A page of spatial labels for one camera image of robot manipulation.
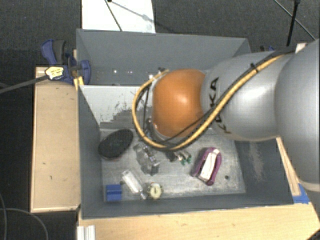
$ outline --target orange ball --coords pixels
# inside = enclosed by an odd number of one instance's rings
[[[185,68],[169,72],[153,90],[152,124],[166,137],[173,137],[202,117],[201,86],[205,74],[198,69]],[[185,130],[178,137],[185,137],[198,124]]]

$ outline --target blue clamp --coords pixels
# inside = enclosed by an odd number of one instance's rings
[[[105,199],[107,202],[121,201],[122,189],[120,184],[111,184],[105,186]]]
[[[81,67],[77,66],[76,59],[65,53],[65,41],[49,39],[41,45],[42,56],[48,61],[50,66],[56,66],[63,68],[63,76],[56,78],[49,78],[53,81],[62,81],[67,84],[74,84],[74,76],[71,71],[76,70],[78,76],[83,77],[83,83],[88,85],[91,78],[91,67],[88,60],[82,60],[80,62]]]

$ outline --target gray bin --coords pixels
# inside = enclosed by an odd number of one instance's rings
[[[275,140],[239,142],[209,129],[188,147],[192,161],[211,146],[222,153],[222,165],[213,186],[190,176],[193,163],[169,162],[161,152],[159,173],[140,170],[133,146],[138,142],[131,119],[131,101],[138,86],[157,72],[169,69],[212,68],[218,62],[250,52],[243,38],[181,34],[142,34],[78,29],[77,58],[92,67],[90,85],[78,92],[81,210],[84,219],[185,213],[217,209],[292,204],[290,188]],[[117,129],[129,128],[134,138],[117,161],[98,154],[100,141]],[[164,188],[156,201],[140,200],[126,185],[122,201],[106,202],[106,184],[119,184],[130,169],[143,182]]]

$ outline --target bin floor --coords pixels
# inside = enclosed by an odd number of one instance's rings
[[[191,163],[182,165],[178,160],[170,162],[166,155],[157,152],[155,157],[161,162],[159,172],[153,176],[144,174],[137,161],[137,155],[133,147],[138,143],[138,136],[134,129],[133,141],[130,147],[123,153],[120,159],[108,161],[101,159],[103,185],[119,184],[122,181],[122,172],[131,170],[141,181],[141,184],[151,182],[159,183],[163,187],[161,198],[194,197],[204,195],[224,195],[245,193],[245,184],[239,163],[239,158],[233,140],[226,139],[212,130],[208,130],[200,139],[195,141],[186,150],[192,155]],[[116,131],[113,129],[101,128],[100,140]],[[203,149],[215,147],[222,155],[222,163],[212,186],[190,175],[196,158]],[[138,200],[139,196],[130,192],[128,186],[122,186],[122,200]]]

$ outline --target white paper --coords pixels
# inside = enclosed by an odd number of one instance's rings
[[[112,0],[108,4],[122,31],[156,32],[151,0]],[[120,31],[105,0],[82,0],[82,28]]]

